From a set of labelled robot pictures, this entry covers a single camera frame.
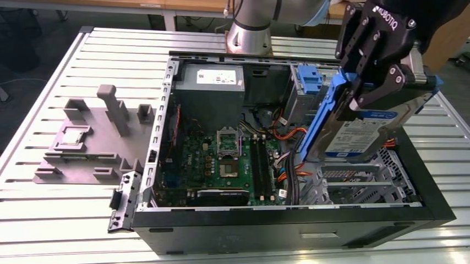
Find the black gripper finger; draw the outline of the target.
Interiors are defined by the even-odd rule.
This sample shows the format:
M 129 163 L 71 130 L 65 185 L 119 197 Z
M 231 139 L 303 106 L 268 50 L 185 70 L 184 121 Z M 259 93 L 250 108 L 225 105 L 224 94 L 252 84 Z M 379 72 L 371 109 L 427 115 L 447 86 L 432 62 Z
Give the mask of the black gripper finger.
M 388 110 L 414 99 L 414 87 L 408 78 L 414 81 L 410 67 L 404 64 L 394 64 L 388 70 L 394 74 L 386 75 L 383 83 L 368 93 L 360 93 L 350 102 L 350 109 Z
M 376 47 L 376 41 L 372 39 L 376 29 L 374 7 L 374 2 L 366 2 L 348 4 L 346 8 L 336 44 L 339 73 L 347 80 L 335 96 L 338 121 L 354 120 L 356 114 L 350 109 L 351 101 L 379 86 L 376 76 L 371 72 L 372 51 Z

